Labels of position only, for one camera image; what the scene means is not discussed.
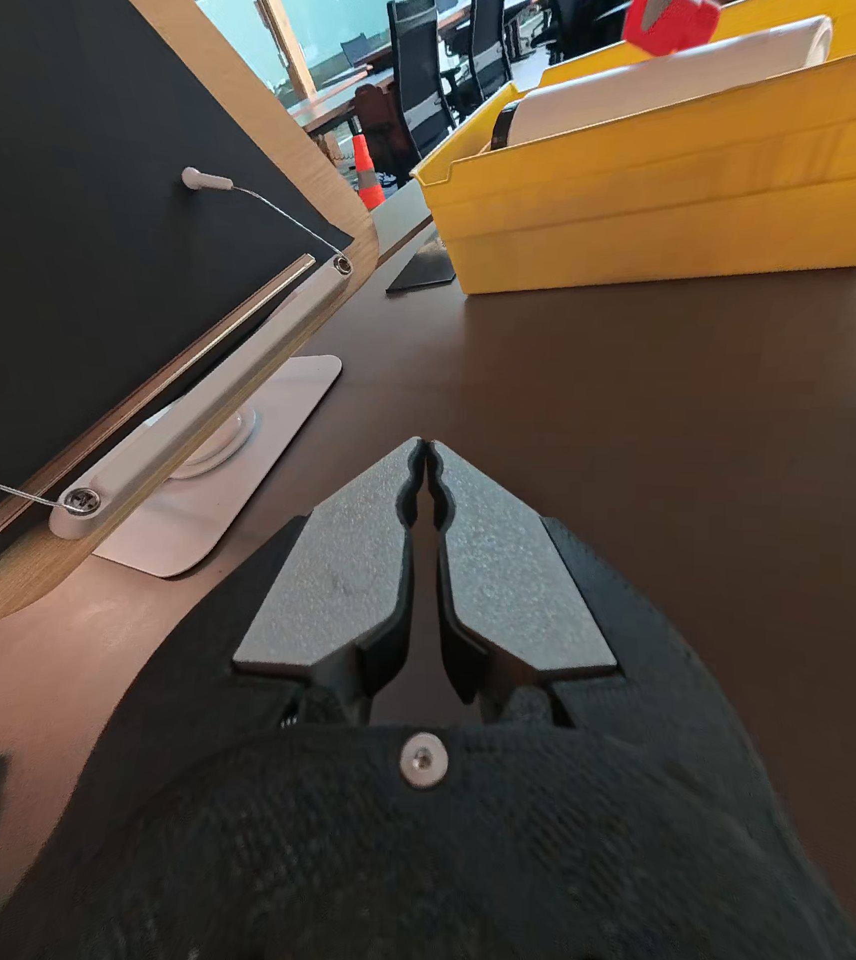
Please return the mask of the orange traffic cone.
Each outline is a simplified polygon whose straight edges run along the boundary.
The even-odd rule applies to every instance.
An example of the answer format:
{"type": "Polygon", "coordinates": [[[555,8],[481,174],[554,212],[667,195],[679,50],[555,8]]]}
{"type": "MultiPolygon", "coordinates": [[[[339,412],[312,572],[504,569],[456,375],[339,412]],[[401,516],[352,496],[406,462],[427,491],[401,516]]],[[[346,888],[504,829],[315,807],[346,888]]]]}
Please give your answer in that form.
{"type": "Polygon", "coordinates": [[[365,208],[373,211],[386,200],[384,188],[379,181],[365,136],[362,133],[355,134],[352,144],[358,195],[365,208]]]}

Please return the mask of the wooden book stand white base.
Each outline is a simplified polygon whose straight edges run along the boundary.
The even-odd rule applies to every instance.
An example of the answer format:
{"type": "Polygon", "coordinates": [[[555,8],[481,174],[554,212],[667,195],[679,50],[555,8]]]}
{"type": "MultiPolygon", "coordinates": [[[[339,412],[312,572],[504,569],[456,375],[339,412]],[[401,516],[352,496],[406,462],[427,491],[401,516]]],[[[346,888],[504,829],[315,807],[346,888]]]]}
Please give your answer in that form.
{"type": "Polygon", "coordinates": [[[194,2],[0,2],[0,619],[373,273],[371,216],[194,2]]]}

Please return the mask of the yellow plastic bin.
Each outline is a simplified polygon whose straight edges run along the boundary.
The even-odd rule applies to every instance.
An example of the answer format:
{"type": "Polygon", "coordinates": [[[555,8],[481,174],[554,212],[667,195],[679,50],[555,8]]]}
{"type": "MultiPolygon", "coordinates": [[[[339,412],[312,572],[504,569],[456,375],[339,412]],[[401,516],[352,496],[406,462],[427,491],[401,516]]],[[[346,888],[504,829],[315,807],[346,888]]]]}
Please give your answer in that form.
{"type": "Polygon", "coordinates": [[[620,42],[509,82],[414,169],[467,294],[856,267],[856,2],[736,2],[713,39],[828,18],[826,62],[495,149],[500,112],[667,65],[620,42]]]}

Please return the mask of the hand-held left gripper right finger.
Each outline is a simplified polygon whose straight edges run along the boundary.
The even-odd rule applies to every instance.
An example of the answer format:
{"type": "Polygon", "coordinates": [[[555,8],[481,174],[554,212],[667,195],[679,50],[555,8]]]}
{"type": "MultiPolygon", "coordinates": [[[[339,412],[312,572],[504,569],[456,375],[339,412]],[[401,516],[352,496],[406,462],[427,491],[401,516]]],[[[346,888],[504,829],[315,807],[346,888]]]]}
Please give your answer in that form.
{"type": "Polygon", "coordinates": [[[459,699],[614,674],[618,661],[545,522],[443,442],[428,443],[441,654],[459,699]]]}

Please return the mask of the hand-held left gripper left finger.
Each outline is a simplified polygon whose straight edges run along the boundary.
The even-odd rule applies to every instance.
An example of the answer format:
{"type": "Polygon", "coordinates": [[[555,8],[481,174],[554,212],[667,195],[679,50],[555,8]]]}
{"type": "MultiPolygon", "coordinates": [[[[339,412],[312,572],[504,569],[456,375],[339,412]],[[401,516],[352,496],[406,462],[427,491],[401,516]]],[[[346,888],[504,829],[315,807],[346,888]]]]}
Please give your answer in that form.
{"type": "Polygon", "coordinates": [[[413,437],[311,512],[233,665],[370,702],[409,650],[410,529],[425,460],[413,437]]]}

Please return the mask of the dark printed mouse pad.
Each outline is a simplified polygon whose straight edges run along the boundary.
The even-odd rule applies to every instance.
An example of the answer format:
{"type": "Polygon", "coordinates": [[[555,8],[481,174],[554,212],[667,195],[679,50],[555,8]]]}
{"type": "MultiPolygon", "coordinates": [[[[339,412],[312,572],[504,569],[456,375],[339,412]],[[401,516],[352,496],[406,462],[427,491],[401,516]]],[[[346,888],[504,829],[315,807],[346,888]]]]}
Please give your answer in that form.
{"type": "Polygon", "coordinates": [[[387,286],[386,295],[396,298],[415,291],[434,289],[453,283],[456,277],[447,246],[434,226],[424,243],[387,286]]]}

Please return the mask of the red toy building block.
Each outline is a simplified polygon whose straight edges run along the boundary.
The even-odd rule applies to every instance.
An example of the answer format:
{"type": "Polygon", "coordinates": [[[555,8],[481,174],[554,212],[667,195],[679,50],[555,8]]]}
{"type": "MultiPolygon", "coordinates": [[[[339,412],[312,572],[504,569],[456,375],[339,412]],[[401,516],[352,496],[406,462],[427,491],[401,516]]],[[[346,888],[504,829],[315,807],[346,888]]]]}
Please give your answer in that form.
{"type": "Polygon", "coordinates": [[[712,1],[686,1],[687,21],[667,28],[642,29],[641,13],[646,1],[632,1],[626,10],[622,41],[653,57],[668,56],[712,40],[722,7],[712,1]]]}

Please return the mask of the wooden post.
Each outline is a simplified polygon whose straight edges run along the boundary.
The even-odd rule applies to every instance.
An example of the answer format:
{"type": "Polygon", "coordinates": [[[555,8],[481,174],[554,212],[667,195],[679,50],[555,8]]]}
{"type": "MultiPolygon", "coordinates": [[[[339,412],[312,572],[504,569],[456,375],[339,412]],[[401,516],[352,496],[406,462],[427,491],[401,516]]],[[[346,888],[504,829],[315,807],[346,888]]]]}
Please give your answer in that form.
{"type": "Polygon", "coordinates": [[[283,1],[257,1],[262,18],[278,48],[286,67],[291,87],[299,101],[311,99],[316,87],[301,45],[290,22],[283,1]]]}

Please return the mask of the black office chair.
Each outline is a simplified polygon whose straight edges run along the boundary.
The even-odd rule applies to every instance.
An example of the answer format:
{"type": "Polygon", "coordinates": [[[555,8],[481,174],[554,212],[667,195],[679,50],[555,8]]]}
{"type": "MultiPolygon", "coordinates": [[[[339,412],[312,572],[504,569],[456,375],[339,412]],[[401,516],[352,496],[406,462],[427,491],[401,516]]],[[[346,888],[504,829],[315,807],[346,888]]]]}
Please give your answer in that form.
{"type": "Polygon", "coordinates": [[[443,88],[434,1],[386,4],[396,100],[420,160],[457,126],[443,88]]]}
{"type": "Polygon", "coordinates": [[[478,106],[511,82],[505,1],[473,1],[469,26],[470,103],[478,106]]]}

